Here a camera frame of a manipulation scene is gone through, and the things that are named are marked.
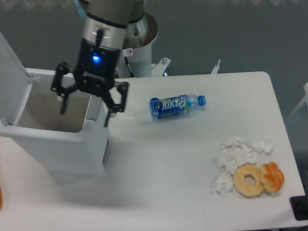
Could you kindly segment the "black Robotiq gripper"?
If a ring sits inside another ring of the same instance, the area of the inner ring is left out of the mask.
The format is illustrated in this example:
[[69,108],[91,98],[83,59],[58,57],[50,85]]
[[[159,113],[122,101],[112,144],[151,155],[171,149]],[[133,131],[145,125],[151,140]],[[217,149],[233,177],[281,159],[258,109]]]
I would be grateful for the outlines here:
[[[129,83],[126,81],[114,83],[114,75],[119,55],[120,49],[113,49],[105,46],[97,47],[95,43],[82,39],[76,68],[73,69],[68,63],[61,62],[57,65],[53,77],[50,89],[62,99],[60,114],[65,114],[68,97],[77,89],[91,95],[102,97],[102,100],[108,108],[104,127],[108,127],[111,114],[124,112]],[[73,73],[76,83],[69,87],[63,87],[63,76],[68,73]],[[114,103],[109,92],[113,86],[121,95],[120,103]]]

